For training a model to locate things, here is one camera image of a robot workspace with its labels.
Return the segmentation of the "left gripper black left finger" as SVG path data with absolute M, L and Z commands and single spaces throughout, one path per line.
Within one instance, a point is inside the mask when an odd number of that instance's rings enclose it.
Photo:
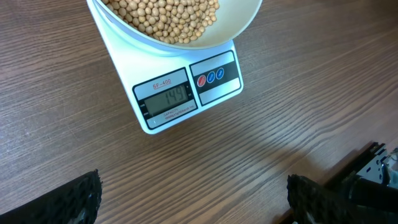
M 94 224 L 100 208 L 98 170 L 82 176 L 1 215 L 1 223 Z

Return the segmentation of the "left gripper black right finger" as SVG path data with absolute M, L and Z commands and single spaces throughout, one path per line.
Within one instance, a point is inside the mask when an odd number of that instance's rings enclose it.
M 287 190 L 287 200 L 296 223 L 351 223 L 346 204 L 316 182 L 293 174 L 287 178 Z

